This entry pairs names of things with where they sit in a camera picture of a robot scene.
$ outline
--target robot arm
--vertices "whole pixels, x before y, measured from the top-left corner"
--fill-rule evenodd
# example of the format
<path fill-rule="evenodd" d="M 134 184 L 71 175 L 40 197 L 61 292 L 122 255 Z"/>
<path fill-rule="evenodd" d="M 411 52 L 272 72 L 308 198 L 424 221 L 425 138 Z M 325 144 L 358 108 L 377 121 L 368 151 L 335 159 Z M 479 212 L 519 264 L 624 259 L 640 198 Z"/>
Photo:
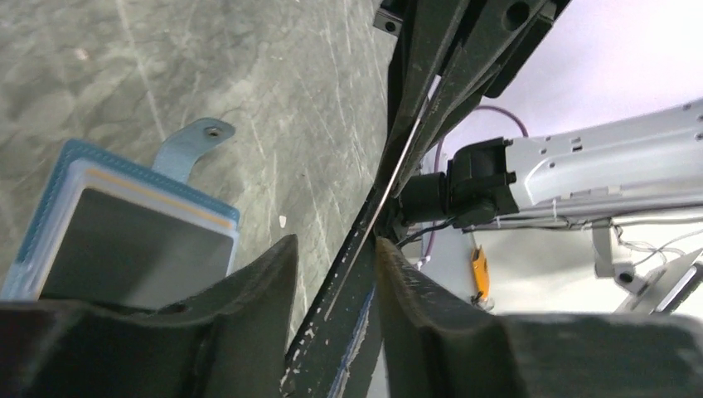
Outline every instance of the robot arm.
<path fill-rule="evenodd" d="M 459 228 L 495 225 L 497 217 L 588 220 L 700 206 L 703 189 L 681 189 L 701 178 L 699 145 L 703 99 L 554 137 L 471 144 L 446 174 L 409 180 L 400 196 L 404 222 L 453 219 Z M 667 183 L 678 189 L 642 195 Z"/>

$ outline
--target orange tag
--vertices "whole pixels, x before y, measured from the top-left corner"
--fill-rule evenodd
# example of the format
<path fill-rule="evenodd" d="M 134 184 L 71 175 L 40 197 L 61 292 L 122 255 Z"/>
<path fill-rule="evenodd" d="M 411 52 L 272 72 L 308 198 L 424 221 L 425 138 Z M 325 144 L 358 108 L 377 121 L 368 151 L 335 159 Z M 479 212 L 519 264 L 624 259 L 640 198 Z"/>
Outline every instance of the orange tag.
<path fill-rule="evenodd" d="M 473 271 L 473 280 L 476 282 L 476 294 L 481 300 L 488 298 L 488 261 L 486 254 L 483 253 L 483 247 L 474 249 L 471 252 L 471 270 Z"/>

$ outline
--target screw hole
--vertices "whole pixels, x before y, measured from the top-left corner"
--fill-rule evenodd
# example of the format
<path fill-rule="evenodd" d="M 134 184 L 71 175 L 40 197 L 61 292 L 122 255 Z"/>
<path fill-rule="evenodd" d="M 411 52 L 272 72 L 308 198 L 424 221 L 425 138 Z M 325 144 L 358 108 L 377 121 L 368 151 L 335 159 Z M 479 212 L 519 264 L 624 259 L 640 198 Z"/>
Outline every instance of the screw hole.
<path fill-rule="evenodd" d="M 503 18 L 503 26 L 510 32 L 521 27 L 530 18 L 530 6 L 526 2 L 514 2 L 507 9 Z"/>
<path fill-rule="evenodd" d="M 631 284 L 635 280 L 635 278 L 627 272 L 623 272 L 618 275 L 618 279 L 620 279 L 620 282 L 623 282 L 624 284 Z"/>
<path fill-rule="evenodd" d="M 205 135 L 210 138 L 220 137 L 220 134 L 222 134 L 222 130 L 218 129 L 217 127 L 208 127 L 207 129 L 205 129 Z"/>

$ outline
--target hole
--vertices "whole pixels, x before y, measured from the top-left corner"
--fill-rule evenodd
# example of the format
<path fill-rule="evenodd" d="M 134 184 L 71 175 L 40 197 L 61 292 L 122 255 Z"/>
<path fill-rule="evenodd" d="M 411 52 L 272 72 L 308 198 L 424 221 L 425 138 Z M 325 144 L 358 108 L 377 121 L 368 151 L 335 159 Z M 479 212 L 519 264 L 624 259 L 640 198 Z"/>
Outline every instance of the hole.
<path fill-rule="evenodd" d="M 208 137 L 212 138 L 217 138 L 220 137 L 220 134 L 222 134 L 222 130 L 218 129 L 217 127 L 208 127 L 205 129 L 205 135 Z"/>
<path fill-rule="evenodd" d="M 627 272 L 623 272 L 618 275 L 618 279 L 620 279 L 620 282 L 624 284 L 631 284 L 635 280 L 635 278 Z"/>
<path fill-rule="evenodd" d="M 167 307 L 162 308 L 161 310 L 158 311 L 160 314 L 173 314 L 173 313 L 185 313 L 189 310 L 190 308 L 185 305 L 184 303 L 174 303 L 171 304 Z"/>
<path fill-rule="evenodd" d="M 514 2 L 507 9 L 503 18 L 503 26 L 510 32 L 521 27 L 530 18 L 530 6 L 526 2 Z"/>

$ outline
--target concrete floor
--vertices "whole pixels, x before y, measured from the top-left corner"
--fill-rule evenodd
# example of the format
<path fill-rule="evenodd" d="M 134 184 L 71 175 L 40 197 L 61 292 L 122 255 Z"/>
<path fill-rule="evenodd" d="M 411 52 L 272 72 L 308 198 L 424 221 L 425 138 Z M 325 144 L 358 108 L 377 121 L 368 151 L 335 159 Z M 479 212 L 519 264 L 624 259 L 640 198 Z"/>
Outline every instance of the concrete floor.
<path fill-rule="evenodd" d="M 238 265 L 298 234 L 295 329 L 385 139 L 394 38 L 371 27 L 376 3 L 0 2 L 0 280 L 66 138 L 149 165 L 170 133 L 209 116 L 237 133 L 191 184 L 242 211 Z"/>

